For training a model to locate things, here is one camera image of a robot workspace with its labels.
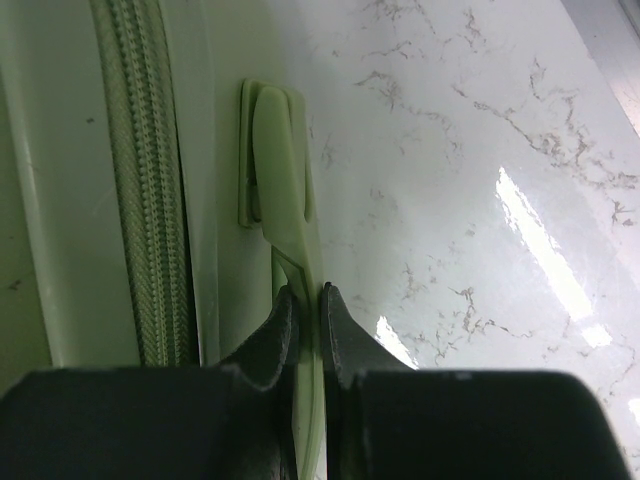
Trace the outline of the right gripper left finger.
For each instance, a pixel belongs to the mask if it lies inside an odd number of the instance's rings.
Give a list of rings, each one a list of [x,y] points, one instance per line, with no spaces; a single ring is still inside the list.
[[[212,367],[51,369],[1,400],[5,479],[294,479],[299,304]]]

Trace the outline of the green suitcase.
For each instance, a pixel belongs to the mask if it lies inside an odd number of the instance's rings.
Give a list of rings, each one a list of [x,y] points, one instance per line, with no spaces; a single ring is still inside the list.
[[[212,367],[300,308],[298,475],[324,435],[303,96],[267,1],[1,5],[1,400],[51,369]]]

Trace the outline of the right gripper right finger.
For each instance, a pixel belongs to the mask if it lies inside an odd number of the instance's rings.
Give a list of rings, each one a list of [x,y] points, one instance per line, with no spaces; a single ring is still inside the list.
[[[595,396],[545,370],[414,370],[320,300],[331,479],[626,479]]]

